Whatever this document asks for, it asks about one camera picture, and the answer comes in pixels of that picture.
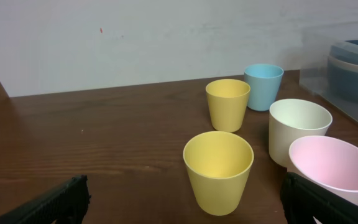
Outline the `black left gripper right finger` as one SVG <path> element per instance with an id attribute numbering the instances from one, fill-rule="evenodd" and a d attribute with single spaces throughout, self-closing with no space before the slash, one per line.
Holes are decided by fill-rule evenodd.
<path id="1" fill-rule="evenodd" d="M 358 224 L 358 206 L 294 173 L 280 189 L 285 218 L 291 224 Z"/>

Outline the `beige large bowl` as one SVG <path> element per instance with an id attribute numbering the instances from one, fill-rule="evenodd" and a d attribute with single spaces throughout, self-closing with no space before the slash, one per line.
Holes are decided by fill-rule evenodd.
<path id="1" fill-rule="evenodd" d="M 333 63 L 335 66 L 343 68 L 345 70 L 350 70 L 353 72 L 358 72 L 358 65 L 353 63 L 348 63 L 339 59 L 334 58 L 333 56 L 328 56 L 328 61 Z"/>

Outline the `yellow cup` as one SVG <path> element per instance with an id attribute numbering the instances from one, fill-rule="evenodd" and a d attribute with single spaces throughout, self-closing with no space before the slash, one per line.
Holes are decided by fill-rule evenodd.
<path id="1" fill-rule="evenodd" d="M 224 216 L 237 208 L 254 161 L 245 139 L 224 131 L 201 133 L 186 143 L 183 160 L 202 210 Z"/>
<path id="2" fill-rule="evenodd" d="M 236 79 L 220 79 L 206 85 L 211 124 L 217 131 L 238 131 L 244 119 L 250 85 Z"/>

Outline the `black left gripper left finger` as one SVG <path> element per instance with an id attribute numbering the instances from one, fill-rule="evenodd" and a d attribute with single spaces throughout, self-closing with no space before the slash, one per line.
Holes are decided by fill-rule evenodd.
<path id="1" fill-rule="evenodd" d="M 79 175 L 0 216 L 0 224 L 81 224 L 90 204 L 88 178 Z"/>

